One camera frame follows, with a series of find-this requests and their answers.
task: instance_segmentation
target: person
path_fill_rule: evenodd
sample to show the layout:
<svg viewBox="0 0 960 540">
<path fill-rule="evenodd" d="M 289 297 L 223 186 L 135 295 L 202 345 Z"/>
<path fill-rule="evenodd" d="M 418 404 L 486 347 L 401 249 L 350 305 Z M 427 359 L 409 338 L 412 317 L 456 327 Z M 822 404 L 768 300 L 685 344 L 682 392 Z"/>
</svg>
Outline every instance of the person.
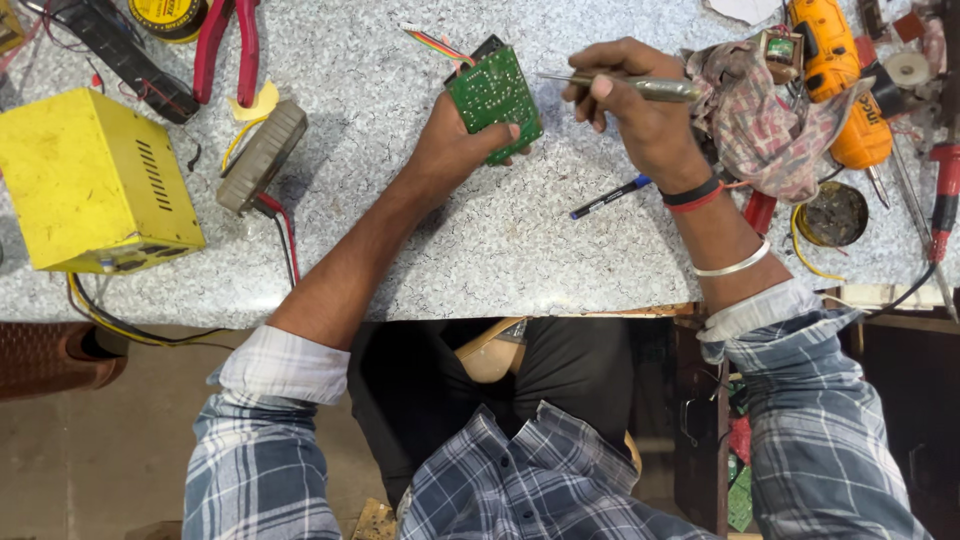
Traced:
<svg viewBox="0 0 960 540">
<path fill-rule="evenodd" d="M 591 45 L 569 63 L 684 74 L 631 38 Z M 656 182 L 705 274 L 711 316 L 698 337 L 704 358 L 729 358 L 750 390 L 763 535 L 928 537 L 887 450 L 879 397 L 840 351 L 836 334 L 857 312 L 823 308 L 767 252 L 717 187 L 685 105 L 647 102 L 606 76 L 568 87 L 563 98 L 597 132 L 607 113 L 616 119 L 631 161 Z M 223 391 L 195 424 L 184 538 L 340 537 L 312 419 L 348 384 L 396 508 L 397 537 L 713 537 L 630 497 L 637 473 L 623 452 L 627 406 L 617 397 L 632 381 L 622 326 L 567 335 L 557 319 L 532 322 L 514 395 L 493 404 L 512 408 L 500 412 L 445 349 L 440 328 L 373 327 L 354 347 L 362 361 L 351 365 L 347 351 L 372 294 L 411 232 L 517 136 L 517 126 L 502 124 L 468 135 L 451 98 L 440 95 L 406 166 L 211 376 Z M 591 363 L 600 367 L 584 367 Z"/>
</svg>

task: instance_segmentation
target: yellow metal box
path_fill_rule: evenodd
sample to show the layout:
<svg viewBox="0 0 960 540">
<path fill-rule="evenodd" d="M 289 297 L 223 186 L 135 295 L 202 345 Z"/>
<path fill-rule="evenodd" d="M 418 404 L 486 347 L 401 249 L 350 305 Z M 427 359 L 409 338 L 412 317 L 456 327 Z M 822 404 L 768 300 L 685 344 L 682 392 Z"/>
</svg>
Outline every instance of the yellow metal box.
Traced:
<svg viewBox="0 0 960 540">
<path fill-rule="evenodd" d="M 0 169 L 37 270 L 125 274 L 205 245 L 166 130 L 100 92 L 0 114 Z"/>
</svg>

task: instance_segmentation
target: hand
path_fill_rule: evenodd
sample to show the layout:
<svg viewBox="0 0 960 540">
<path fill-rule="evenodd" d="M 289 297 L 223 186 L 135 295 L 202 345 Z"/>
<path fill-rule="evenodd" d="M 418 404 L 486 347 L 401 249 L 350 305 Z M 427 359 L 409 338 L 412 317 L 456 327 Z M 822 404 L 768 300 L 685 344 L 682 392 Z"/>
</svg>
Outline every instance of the hand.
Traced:
<svg viewBox="0 0 960 540">
<path fill-rule="evenodd" d="M 590 45 L 569 63 L 577 70 L 603 71 L 612 77 L 684 77 L 677 60 L 632 37 Z M 686 104 L 647 101 L 632 86 L 605 75 L 595 77 L 590 88 L 568 86 L 562 96 L 576 102 L 577 122 L 590 122 L 597 133 L 607 129 L 605 111 L 612 113 L 630 160 L 664 193 L 683 193 L 710 177 L 710 167 L 690 131 Z"/>
<path fill-rule="evenodd" d="M 435 209 L 491 152 L 519 137 L 520 127 L 516 124 L 492 124 L 477 134 L 468 134 L 453 98 L 443 92 L 433 106 L 413 155 L 394 184 L 409 190 L 428 205 L 428 209 Z M 520 153 L 529 154 L 530 148 Z M 507 158 L 503 164 L 511 165 L 513 161 Z"/>
</svg>

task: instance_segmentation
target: circuit board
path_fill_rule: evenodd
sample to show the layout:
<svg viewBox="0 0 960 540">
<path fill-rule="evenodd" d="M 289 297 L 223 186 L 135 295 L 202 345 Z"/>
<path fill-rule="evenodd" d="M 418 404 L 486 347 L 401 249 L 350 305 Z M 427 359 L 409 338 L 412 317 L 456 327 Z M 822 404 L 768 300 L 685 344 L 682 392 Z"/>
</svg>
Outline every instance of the circuit board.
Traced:
<svg viewBox="0 0 960 540">
<path fill-rule="evenodd" d="M 475 134 L 496 122 L 520 127 L 520 138 L 490 154 L 487 165 L 496 165 L 543 135 L 540 112 L 530 95 L 514 48 L 504 46 L 479 61 L 446 85 L 467 131 Z"/>
</svg>

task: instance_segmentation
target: yellow label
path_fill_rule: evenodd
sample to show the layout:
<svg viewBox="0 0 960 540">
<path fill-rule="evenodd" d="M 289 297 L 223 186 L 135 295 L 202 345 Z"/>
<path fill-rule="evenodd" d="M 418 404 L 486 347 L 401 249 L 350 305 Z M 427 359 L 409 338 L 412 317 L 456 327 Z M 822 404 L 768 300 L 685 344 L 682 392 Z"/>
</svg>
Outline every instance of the yellow label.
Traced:
<svg viewBox="0 0 960 540">
<path fill-rule="evenodd" d="M 138 19 L 169 29 L 197 11 L 197 0 L 130 0 L 130 8 Z"/>
</svg>

